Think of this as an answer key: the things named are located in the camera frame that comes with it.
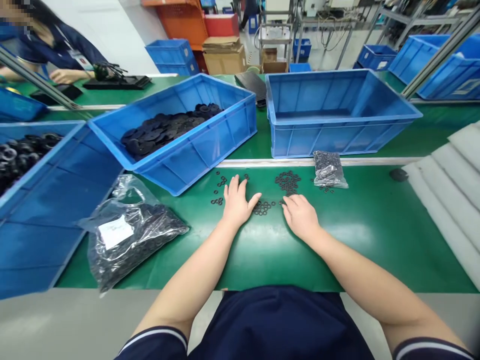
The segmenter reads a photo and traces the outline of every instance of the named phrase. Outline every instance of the orange crate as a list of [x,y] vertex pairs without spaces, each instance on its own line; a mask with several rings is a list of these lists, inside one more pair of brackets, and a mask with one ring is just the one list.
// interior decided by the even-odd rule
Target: orange crate
[[170,39],[187,39],[192,50],[202,50],[209,36],[200,0],[143,0],[142,4],[155,6]]

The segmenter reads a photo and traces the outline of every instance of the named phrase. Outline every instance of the clear plastic bag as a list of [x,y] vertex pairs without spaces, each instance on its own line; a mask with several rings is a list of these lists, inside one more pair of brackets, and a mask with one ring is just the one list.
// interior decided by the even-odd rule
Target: clear plastic bag
[[348,189],[349,184],[344,177],[344,169],[337,152],[314,151],[315,186],[321,188]]
[[133,175],[121,175],[112,197],[78,225],[89,231],[88,262],[100,296],[186,226]]

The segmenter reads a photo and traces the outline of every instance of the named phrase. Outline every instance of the blue plastic crate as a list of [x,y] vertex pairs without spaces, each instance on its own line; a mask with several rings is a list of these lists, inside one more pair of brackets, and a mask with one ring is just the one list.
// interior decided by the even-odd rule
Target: blue plastic crate
[[[297,58],[297,51],[299,48],[299,39],[295,39],[293,42],[293,58]],[[305,38],[301,40],[300,46],[300,57],[301,58],[308,58],[310,56],[310,50],[312,50],[312,43],[310,39]]]
[[267,74],[271,155],[376,153],[422,114],[369,69]]
[[[410,36],[388,70],[410,83],[449,36]],[[417,94],[425,100],[480,100],[480,36],[470,36]]]
[[289,73],[303,73],[312,71],[310,64],[306,63],[291,63],[289,68]]
[[191,76],[197,75],[200,73],[199,65],[197,61],[193,58],[188,63],[183,65],[169,64],[169,65],[159,65],[155,64],[156,68],[162,74],[178,74],[181,76]]
[[364,69],[388,70],[397,52],[387,45],[363,45],[357,61]]
[[0,87],[0,122],[29,122],[45,113],[47,105]]
[[185,65],[195,60],[186,39],[157,40],[145,46],[145,49],[157,65]]
[[85,121],[0,124],[0,143],[49,132],[64,138],[0,197],[0,299],[55,284],[123,170]]
[[[121,143],[123,134],[159,113],[192,111],[197,104],[218,104],[224,111],[153,154],[135,161]],[[121,109],[89,126],[127,170],[178,196],[257,132],[255,94],[198,74]]]

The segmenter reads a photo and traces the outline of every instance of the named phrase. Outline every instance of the hand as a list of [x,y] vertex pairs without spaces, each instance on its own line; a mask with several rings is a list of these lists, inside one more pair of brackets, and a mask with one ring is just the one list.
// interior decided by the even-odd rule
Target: hand
[[237,228],[249,219],[255,204],[262,196],[262,193],[258,192],[247,202],[245,199],[246,187],[247,179],[243,180],[239,185],[239,175],[237,174],[231,178],[230,186],[225,185],[223,190],[225,209],[223,210],[222,220]]
[[282,204],[283,215],[286,223],[303,241],[307,241],[315,236],[320,229],[319,218],[314,207],[310,205],[303,195],[292,195],[283,197],[285,204]]
[[73,84],[80,79],[89,79],[83,70],[57,69],[50,74],[50,79],[56,84]]

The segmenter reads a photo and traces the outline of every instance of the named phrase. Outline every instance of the red container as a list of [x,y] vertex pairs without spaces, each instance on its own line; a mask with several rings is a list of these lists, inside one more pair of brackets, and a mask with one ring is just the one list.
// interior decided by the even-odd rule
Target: red container
[[237,14],[205,15],[205,26],[209,37],[240,36]]

